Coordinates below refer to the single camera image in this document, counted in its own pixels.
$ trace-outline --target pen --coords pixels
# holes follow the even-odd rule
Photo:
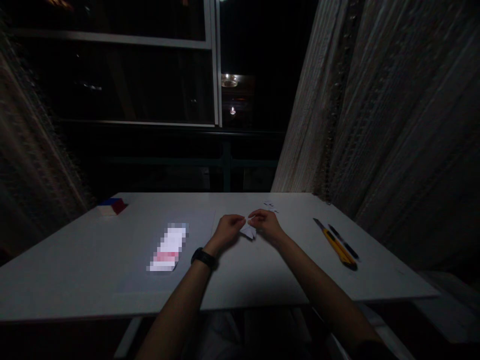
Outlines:
[[[350,247],[350,245],[347,244],[347,242],[343,239],[343,237],[340,236],[339,232],[337,230],[335,230],[335,228],[330,224],[328,224],[328,227],[335,234],[335,236],[338,238],[338,240],[340,240],[342,242],[342,244],[346,247],[346,249],[350,252],[350,254],[355,259],[358,259],[359,256],[357,255],[357,253]]]
[[[328,242],[330,243],[331,247],[333,248],[333,250],[335,250],[335,252],[337,253],[338,257],[340,257],[340,261],[343,265],[345,265],[347,268],[349,268],[350,270],[357,270],[358,267],[357,267],[357,263],[355,262],[355,260],[350,256],[350,254],[348,253],[347,250],[344,249],[344,247],[342,246],[342,244],[339,243],[339,241],[337,239],[335,239],[335,237],[332,235],[332,233],[325,227],[322,225],[322,223],[316,219],[316,218],[313,218],[313,220],[316,222],[316,224],[320,227],[321,229],[321,232],[323,233],[323,235],[326,237],[326,239],[328,240]]]

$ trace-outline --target forearm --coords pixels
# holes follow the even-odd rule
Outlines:
[[[195,323],[210,268],[195,260],[150,328],[137,360],[176,359]]]
[[[284,235],[274,246],[310,303],[350,354],[366,340],[382,341],[349,296],[291,238]]]

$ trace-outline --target black pen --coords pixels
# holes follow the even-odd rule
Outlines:
[[[328,224],[328,227],[330,228],[330,230],[335,234],[335,236],[338,238],[338,240],[340,240],[342,242],[342,244],[345,246],[345,249],[348,250],[348,252],[355,258],[355,259],[358,259],[359,256],[357,255],[357,253],[350,247],[350,245],[347,244],[347,242],[344,240],[343,237],[340,236],[339,232],[337,230],[335,230],[335,228]]]

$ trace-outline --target left hand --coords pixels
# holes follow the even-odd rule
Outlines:
[[[245,218],[241,215],[223,215],[218,222],[215,233],[205,245],[203,251],[216,257],[220,250],[232,245],[236,235],[245,225]]]

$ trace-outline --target hand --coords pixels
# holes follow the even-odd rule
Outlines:
[[[233,244],[236,235],[245,225],[245,218],[241,215],[223,215],[218,222],[215,233],[205,245],[203,251],[216,257],[220,250]]]
[[[274,212],[258,209],[248,215],[248,224],[257,230],[262,230],[272,245],[276,246],[287,234],[281,228]]]

